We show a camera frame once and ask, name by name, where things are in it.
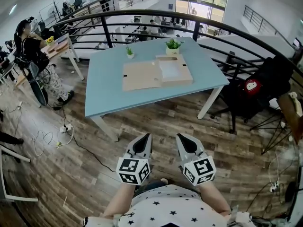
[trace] power strip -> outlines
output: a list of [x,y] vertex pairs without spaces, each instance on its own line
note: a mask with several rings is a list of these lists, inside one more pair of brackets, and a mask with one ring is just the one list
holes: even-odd
[[61,134],[66,133],[67,131],[71,131],[71,124],[67,124],[65,127],[64,126],[60,127]]

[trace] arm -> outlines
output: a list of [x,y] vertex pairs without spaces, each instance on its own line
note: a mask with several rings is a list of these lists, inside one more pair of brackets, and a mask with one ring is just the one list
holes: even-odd
[[229,215],[232,211],[227,201],[212,182],[206,182],[198,186],[203,202],[207,203],[222,216]]
[[40,49],[46,47],[46,43],[45,43],[44,39],[42,39],[39,35],[30,34],[29,37],[30,38],[36,38],[37,40],[40,40]]
[[131,206],[135,185],[122,183],[118,192],[106,207],[103,217],[112,219],[115,214],[125,214]]

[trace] potted plant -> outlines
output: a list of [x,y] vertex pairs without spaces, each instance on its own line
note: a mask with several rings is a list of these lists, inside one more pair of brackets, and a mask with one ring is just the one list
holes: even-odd
[[134,52],[128,46],[126,47],[126,54],[129,59],[132,59],[134,57]]
[[166,54],[167,55],[179,54],[179,49],[182,43],[184,42],[179,42],[176,39],[171,39],[168,42],[165,42],[165,44],[167,45]]
[[52,46],[53,44],[55,44],[55,40],[53,39],[53,36],[49,37],[45,43],[49,46]]

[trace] white paper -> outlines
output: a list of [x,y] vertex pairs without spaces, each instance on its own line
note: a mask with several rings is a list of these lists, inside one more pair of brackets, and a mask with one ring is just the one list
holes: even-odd
[[159,66],[162,70],[162,77],[165,79],[181,76],[178,63],[176,61],[159,61]]

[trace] black metal railing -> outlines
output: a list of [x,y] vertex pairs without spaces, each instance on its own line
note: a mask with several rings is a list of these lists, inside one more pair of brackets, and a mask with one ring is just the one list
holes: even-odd
[[263,18],[259,13],[245,5],[245,10],[243,16],[258,30],[258,33],[263,35],[278,35],[292,47],[289,41],[265,18]]
[[[123,10],[125,8],[132,7],[133,5],[142,1],[145,0],[95,0],[66,15],[60,20],[60,22],[71,17],[82,17],[84,15],[95,14],[99,12]],[[73,24],[69,29],[72,30],[72,35],[79,37],[80,35],[90,30],[92,27],[95,28],[94,25],[97,25],[99,22],[100,20],[98,17],[91,19],[81,19],[77,21],[77,23]],[[62,27],[61,31],[64,32],[67,30],[65,30],[65,27]]]
[[[123,16],[123,15],[134,15],[134,16],[159,16],[159,17],[163,17],[166,18],[166,21],[164,21],[163,25],[152,25],[152,24],[145,24],[145,23],[107,23],[106,18],[107,17],[112,17],[112,16]],[[260,65],[262,64],[262,62],[265,60],[265,58],[255,52],[253,52],[252,50],[245,48],[241,45],[229,42],[224,40],[223,38],[214,36],[214,35],[210,35],[210,34],[205,34],[205,33],[200,33],[199,32],[199,28],[201,24],[204,25],[209,25],[209,26],[213,26],[216,27],[218,29],[222,29],[224,31],[227,31],[231,34],[234,35],[238,35],[250,42],[253,42],[254,44],[262,47],[265,51],[270,52],[269,54],[272,54],[273,56],[278,56],[279,59],[281,61],[283,61],[285,64],[287,64],[289,67],[293,68],[294,71],[296,71],[301,78],[303,78],[303,73],[296,67],[295,64],[293,64],[292,61],[290,61],[288,58],[286,58],[281,52],[277,51],[276,49],[274,49],[273,47],[271,47],[270,45],[264,43],[263,41],[259,40],[258,38],[251,36],[243,31],[240,31],[234,27],[231,27],[229,25],[223,24],[223,23],[219,23],[217,21],[214,20],[210,20],[210,19],[206,19],[206,18],[202,18],[202,17],[198,17],[198,16],[193,16],[193,15],[189,15],[189,14],[183,14],[183,13],[177,13],[177,12],[167,12],[167,11],[160,11],[160,10],[122,10],[122,11],[110,11],[110,12],[104,12],[104,13],[98,13],[98,14],[89,14],[86,16],[82,16],[79,18],[72,18],[72,19],[68,19],[62,22],[59,22],[57,24],[55,24],[54,29],[55,31],[61,35],[62,32],[60,31],[60,26],[66,24],[66,23],[70,23],[70,22],[77,22],[79,20],[84,20],[84,19],[94,19],[100,17],[101,18],[101,22],[102,24],[93,26],[85,26],[85,28],[92,28],[92,27],[102,27],[103,28],[103,32],[102,33],[87,33],[87,34],[83,34],[82,36],[94,36],[94,35],[103,35],[104,36],[104,40],[91,40],[91,41],[74,41],[73,44],[80,44],[80,43],[105,43],[108,44],[109,48],[112,48],[114,46],[118,46],[118,44],[129,44],[129,43],[133,43],[136,42],[137,39],[134,39],[132,41],[118,41],[117,39],[114,38],[115,35],[128,35],[132,38],[137,38],[138,36],[146,36],[146,37],[150,37],[150,38],[167,38],[167,37],[172,37],[168,35],[169,31],[172,30],[174,31],[180,31],[180,32],[186,32],[187,34],[185,34],[185,36],[189,36],[192,35],[192,38],[197,41],[199,36],[205,36],[208,38],[212,38],[214,40],[217,40],[221,43],[225,43],[225,44],[229,44],[233,47],[239,48],[245,52],[250,53],[251,55],[253,55],[253,60],[247,60],[244,59],[242,57],[240,57],[239,55],[236,55],[232,52],[226,52],[226,51],[222,51],[219,50],[217,48],[211,47],[211,46],[207,46],[207,45],[203,45],[203,44],[199,44],[201,47],[211,50],[213,52],[219,53],[219,54],[223,54],[226,56],[227,60],[226,61],[222,61],[219,60],[218,58],[212,58],[214,62],[217,63],[217,65],[222,69],[223,73],[226,76],[232,76],[233,74],[233,70],[235,70],[235,66],[234,65],[238,65],[241,64],[240,67],[240,72],[242,74],[246,73],[248,75],[251,75],[251,73],[254,69],[258,69],[260,67]],[[189,20],[191,21],[191,23],[194,23],[194,30],[189,30],[189,29],[185,29],[182,28],[180,26],[175,26],[175,23],[170,22],[170,21],[174,21],[175,18],[179,18],[180,21],[185,19],[185,20]],[[159,30],[161,31],[166,31],[166,33],[159,33],[158,35],[146,35],[146,34],[136,34],[136,33],[126,33],[126,32],[121,32],[121,33],[117,33],[114,29],[112,30],[111,27],[112,26],[133,26],[135,29],[140,29],[143,26],[149,26],[149,27],[157,27],[159,28]],[[75,49],[77,50],[104,50],[105,48],[99,48],[98,46],[95,47],[75,47]],[[293,80],[299,84],[301,87],[303,87],[297,80],[295,80],[293,78]]]

